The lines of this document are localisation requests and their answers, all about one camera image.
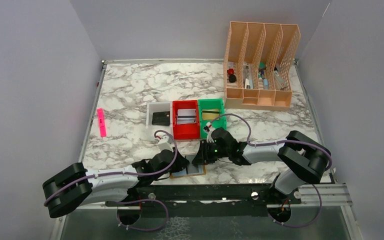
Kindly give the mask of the dark grey card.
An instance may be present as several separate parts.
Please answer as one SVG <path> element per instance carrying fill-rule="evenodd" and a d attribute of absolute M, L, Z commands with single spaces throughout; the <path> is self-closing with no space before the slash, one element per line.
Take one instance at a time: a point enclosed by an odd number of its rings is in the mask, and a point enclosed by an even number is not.
<path fill-rule="evenodd" d="M 199 175 L 204 173 L 204 166 L 203 165 L 194 165 L 192 164 L 192 160 L 194 159 L 196 155 L 195 154 L 188 154 L 185 156 L 185 158 L 189 161 L 189 165 L 187 166 L 187 175 Z"/>

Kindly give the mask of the yellow-brown card holder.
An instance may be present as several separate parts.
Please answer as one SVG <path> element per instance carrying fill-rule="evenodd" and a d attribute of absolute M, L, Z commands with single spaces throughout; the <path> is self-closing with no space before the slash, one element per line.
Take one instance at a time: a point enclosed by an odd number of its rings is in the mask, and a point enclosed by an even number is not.
<path fill-rule="evenodd" d="M 189 165 L 185 169 L 179 172 L 171 173 L 169 178 L 177 179 L 177 178 L 205 175 L 206 174 L 205 165 L 197 165 L 192 163 L 195 156 L 196 156 L 195 154 L 185 155 L 184 157 L 189 161 Z"/>

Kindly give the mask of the red plastic bin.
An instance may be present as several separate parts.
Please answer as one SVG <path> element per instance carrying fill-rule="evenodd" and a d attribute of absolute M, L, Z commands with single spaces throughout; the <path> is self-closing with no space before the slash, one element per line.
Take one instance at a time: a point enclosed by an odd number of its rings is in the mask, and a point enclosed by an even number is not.
<path fill-rule="evenodd" d="M 196 109 L 196 123 L 176 124 L 179 109 Z M 172 102 L 172 130 L 176 140 L 193 140 L 200 138 L 200 119 L 197 100 L 175 100 Z"/>

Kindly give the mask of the white plastic bin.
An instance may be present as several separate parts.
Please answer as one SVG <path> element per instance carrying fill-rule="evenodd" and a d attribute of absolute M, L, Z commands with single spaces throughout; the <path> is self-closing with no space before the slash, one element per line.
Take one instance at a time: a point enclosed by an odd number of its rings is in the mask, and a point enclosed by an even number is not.
<path fill-rule="evenodd" d="M 149 102 L 146 105 L 146 131 L 149 135 L 154 135 L 157 130 L 164 130 L 170 134 L 172 129 L 172 102 Z"/>

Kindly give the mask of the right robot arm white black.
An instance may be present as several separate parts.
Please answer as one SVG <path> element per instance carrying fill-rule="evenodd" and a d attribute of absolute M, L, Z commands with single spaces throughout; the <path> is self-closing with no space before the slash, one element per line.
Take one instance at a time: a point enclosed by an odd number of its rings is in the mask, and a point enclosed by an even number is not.
<path fill-rule="evenodd" d="M 297 130 L 275 142 L 237 141 L 224 128 L 208 136 L 210 141 L 201 141 L 192 164 L 212 164 L 222 158 L 238 166 L 279 161 L 286 164 L 288 169 L 278 174 L 268 190 L 271 198 L 285 199 L 304 184 L 319 184 L 323 173 L 332 166 L 331 152 Z"/>

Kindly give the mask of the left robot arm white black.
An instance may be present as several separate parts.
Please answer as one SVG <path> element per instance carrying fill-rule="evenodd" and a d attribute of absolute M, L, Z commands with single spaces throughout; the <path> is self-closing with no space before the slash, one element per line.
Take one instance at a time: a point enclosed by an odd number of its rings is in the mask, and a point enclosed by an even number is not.
<path fill-rule="evenodd" d="M 79 206 L 121 202 L 133 189 L 149 186 L 165 174 L 185 170 L 189 164 L 175 149 L 162 150 L 153 158 L 117 169 L 87 169 L 81 162 L 73 163 L 42 184 L 44 206 L 55 219 Z"/>

